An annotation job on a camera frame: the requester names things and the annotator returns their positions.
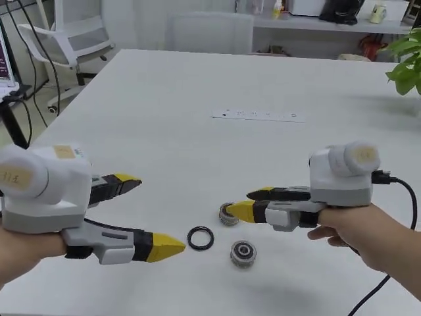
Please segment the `white power strip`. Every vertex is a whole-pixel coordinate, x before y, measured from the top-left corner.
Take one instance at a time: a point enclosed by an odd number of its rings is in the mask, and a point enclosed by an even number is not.
[[[272,122],[295,122],[304,123],[305,118],[298,113],[273,113],[268,111],[247,111],[247,110],[219,110],[211,115],[214,119],[232,120],[268,120]]]

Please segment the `potted plant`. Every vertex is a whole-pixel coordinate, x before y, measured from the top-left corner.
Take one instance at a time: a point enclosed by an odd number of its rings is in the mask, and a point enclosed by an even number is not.
[[[421,95],[421,28],[411,30],[408,35],[390,43],[385,50],[395,57],[403,57],[391,72],[386,72],[389,80],[395,83],[397,93],[406,95],[416,88]],[[414,114],[419,116],[420,111],[421,101],[414,108]]]

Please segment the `ball bearing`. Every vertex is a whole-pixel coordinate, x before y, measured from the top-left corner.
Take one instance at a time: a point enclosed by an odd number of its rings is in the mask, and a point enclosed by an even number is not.
[[[256,260],[256,255],[256,247],[245,240],[240,240],[231,247],[231,261],[242,269],[251,267]]]
[[[226,208],[230,205],[232,205],[232,203],[225,203],[219,208],[219,220],[225,226],[235,226],[239,222],[237,217],[234,217],[226,211]]]

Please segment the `red object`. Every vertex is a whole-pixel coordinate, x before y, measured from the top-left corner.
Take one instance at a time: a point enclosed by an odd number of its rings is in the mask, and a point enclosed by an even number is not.
[[[371,61],[375,61],[379,49],[382,49],[386,46],[386,43],[382,43],[381,40],[377,39],[377,36],[373,35],[367,35],[365,38],[360,40],[359,43],[359,47],[362,49],[363,56],[367,57]]]

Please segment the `black cable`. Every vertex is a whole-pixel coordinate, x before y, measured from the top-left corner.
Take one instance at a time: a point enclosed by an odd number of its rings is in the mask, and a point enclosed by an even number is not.
[[[26,115],[28,117],[28,125],[29,125],[29,136],[28,136],[27,142],[28,142],[28,145],[30,145],[31,144],[31,141],[32,141],[32,137],[34,135],[34,129],[33,129],[33,126],[32,126],[31,113],[29,112],[29,108],[28,108],[26,102],[23,99],[19,98],[19,97],[13,97],[13,96],[5,97],[3,100],[17,102],[17,103],[21,103],[21,104],[24,105],[25,111],[26,111]]]
[[[140,230],[140,229],[135,229],[135,228],[130,228],[130,227],[119,227],[119,226],[112,226],[112,225],[108,225],[108,224],[103,224],[103,223],[95,222],[95,221],[93,221],[91,219],[87,219],[87,218],[85,218],[84,220],[88,224],[92,224],[92,225],[102,227],[102,228],[106,228],[106,229],[121,230],[122,232],[135,232],[137,230]]]
[[[411,202],[412,202],[412,222],[410,224],[410,229],[415,230],[416,222],[418,221],[418,202],[416,200],[416,194],[414,190],[407,184],[404,180],[399,178],[390,177],[389,174],[384,173],[383,171],[379,171],[379,177],[376,178],[376,175],[373,174],[373,183],[377,184],[391,184],[391,183],[399,183],[403,185],[409,192]],[[370,291],[363,299],[353,308],[353,310],[348,314],[348,316],[353,316],[355,313],[363,306],[372,296],[374,296],[380,289],[390,280],[390,276],[387,275],[373,290]]]
[[[34,135],[34,129],[32,128],[32,120],[31,120],[31,114],[29,112],[29,108],[26,105],[26,102],[24,100],[20,100],[18,102],[21,102],[21,104],[24,105],[26,115],[28,116],[28,124],[29,124],[29,137],[28,137],[28,145],[31,145],[32,136]]]
[[[60,115],[61,112],[61,93],[60,93],[60,84],[59,84],[59,77],[57,76],[57,69],[55,68],[55,65],[53,61],[50,58],[50,55],[48,55],[47,50],[44,48],[44,45],[42,44],[41,40],[39,39],[39,36],[35,30],[34,25],[32,24],[32,21],[28,15],[28,12],[26,12],[26,9],[24,5],[22,4],[21,0],[17,0],[19,2],[20,8],[22,9],[23,13],[25,14],[26,20],[28,21],[29,25],[31,26],[32,32],[34,33],[35,38],[37,39],[37,42],[39,43],[39,46],[41,47],[42,51],[44,52],[45,56],[47,57],[51,67],[53,68],[54,77],[55,77],[55,83],[57,85],[57,116]]]
[[[8,1],[6,1],[6,8],[7,8],[7,12],[8,12],[8,14],[10,15],[10,17],[11,17],[11,19],[12,19],[12,23],[13,23],[13,25],[14,25],[14,28],[15,28],[15,29],[16,29],[16,31],[18,32],[18,35],[19,35],[20,39],[22,40],[23,44],[25,45],[26,49],[28,50],[29,58],[30,58],[30,60],[31,60],[32,68],[33,68],[33,70],[34,70],[34,95],[33,95],[34,105],[35,105],[35,108],[37,109],[37,111],[38,111],[38,113],[39,113],[39,115],[40,115],[40,117],[41,117],[41,120],[42,120],[42,122],[44,123],[45,127],[48,127],[48,124],[47,124],[47,122],[45,121],[44,116],[42,115],[41,110],[39,109],[38,104],[37,104],[37,99],[36,99],[36,88],[37,88],[37,69],[36,69],[36,67],[35,67],[34,58],[32,57],[32,54],[31,54],[31,51],[30,51],[30,49],[29,49],[28,44],[25,42],[24,38],[22,37],[22,34],[19,32],[18,25],[16,24],[16,20],[15,20],[15,19],[14,19],[14,17],[13,17],[12,11],[10,10],[10,7],[9,7],[9,2],[8,2]]]

